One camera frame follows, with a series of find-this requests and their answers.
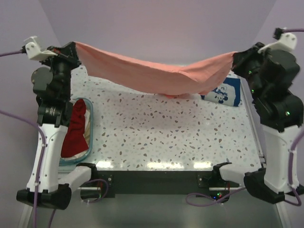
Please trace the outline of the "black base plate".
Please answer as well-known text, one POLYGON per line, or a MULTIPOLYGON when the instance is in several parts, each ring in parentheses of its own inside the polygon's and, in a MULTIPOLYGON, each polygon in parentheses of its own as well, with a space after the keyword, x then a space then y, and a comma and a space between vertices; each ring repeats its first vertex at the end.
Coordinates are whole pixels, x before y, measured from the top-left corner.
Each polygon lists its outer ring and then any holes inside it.
POLYGON ((188 195, 200 193, 213 200, 222 198, 239 185, 223 180, 209 181, 212 171, 99 171, 97 181, 80 187, 83 200, 116 194, 188 195))

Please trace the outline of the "folded blue printed t-shirt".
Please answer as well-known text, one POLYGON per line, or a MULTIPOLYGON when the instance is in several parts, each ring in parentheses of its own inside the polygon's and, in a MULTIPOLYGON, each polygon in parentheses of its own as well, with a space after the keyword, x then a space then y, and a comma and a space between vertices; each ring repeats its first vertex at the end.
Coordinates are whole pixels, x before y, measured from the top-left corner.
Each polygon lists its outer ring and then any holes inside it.
POLYGON ((201 95, 202 100, 226 106, 238 107, 240 104, 240 79, 227 77, 222 84, 207 95, 201 95))

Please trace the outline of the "salmon pink t-shirt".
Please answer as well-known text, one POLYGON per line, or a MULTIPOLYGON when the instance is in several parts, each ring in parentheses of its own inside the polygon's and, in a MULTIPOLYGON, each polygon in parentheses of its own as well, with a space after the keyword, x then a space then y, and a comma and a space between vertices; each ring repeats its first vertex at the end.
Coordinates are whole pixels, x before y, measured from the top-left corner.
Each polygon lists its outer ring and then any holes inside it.
POLYGON ((110 53, 81 42, 76 42, 76 51, 89 76, 171 97, 211 92, 229 74, 234 55, 229 52, 187 66, 174 66, 110 53))

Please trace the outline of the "red t-shirt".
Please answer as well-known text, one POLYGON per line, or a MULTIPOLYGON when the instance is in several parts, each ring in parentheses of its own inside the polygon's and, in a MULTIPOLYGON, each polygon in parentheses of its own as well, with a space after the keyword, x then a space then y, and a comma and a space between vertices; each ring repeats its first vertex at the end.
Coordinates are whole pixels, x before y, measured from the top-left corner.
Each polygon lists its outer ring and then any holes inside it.
POLYGON ((73 105, 70 124, 62 145, 62 158, 71 158, 88 149, 88 145, 84 138, 86 123, 85 114, 86 104, 83 99, 79 99, 73 105))

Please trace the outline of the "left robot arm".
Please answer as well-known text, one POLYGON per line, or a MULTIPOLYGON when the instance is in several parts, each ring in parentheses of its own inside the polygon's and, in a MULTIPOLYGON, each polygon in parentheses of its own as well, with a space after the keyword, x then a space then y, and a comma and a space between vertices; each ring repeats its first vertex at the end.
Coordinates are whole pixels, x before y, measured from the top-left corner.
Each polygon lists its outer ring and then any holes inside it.
POLYGON ((75 42, 63 47, 43 49, 36 36, 25 40, 22 50, 30 60, 43 66, 31 76, 37 96, 38 145, 34 166, 27 186, 17 192, 16 199, 33 207, 65 210, 72 193, 81 185, 98 182, 97 168, 92 163, 79 163, 68 175, 58 177, 61 149, 68 131, 73 104, 71 72, 81 65, 75 42))

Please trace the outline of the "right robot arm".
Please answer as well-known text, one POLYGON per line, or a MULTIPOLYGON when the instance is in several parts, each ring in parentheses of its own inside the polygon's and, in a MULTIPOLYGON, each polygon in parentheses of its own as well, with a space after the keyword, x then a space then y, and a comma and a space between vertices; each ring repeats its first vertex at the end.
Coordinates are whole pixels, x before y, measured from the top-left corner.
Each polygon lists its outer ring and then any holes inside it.
POLYGON ((303 136, 304 104, 289 90, 300 72, 295 56, 283 47, 256 43, 233 55, 232 71, 246 79, 266 141, 266 166, 247 169, 224 162, 213 167, 208 185, 237 183, 262 201, 276 204, 304 188, 296 173, 297 143, 303 136))

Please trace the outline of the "clear teal plastic bin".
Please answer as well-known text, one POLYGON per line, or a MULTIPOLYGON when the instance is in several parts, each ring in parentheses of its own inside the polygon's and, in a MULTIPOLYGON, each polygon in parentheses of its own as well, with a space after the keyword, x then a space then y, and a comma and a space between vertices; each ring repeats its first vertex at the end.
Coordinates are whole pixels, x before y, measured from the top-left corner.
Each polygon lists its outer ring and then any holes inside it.
POLYGON ((93 104, 86 98, 73 99, 72 104, 72 118, 63 141, 60 166, 82 162, 93 147, 93 104))

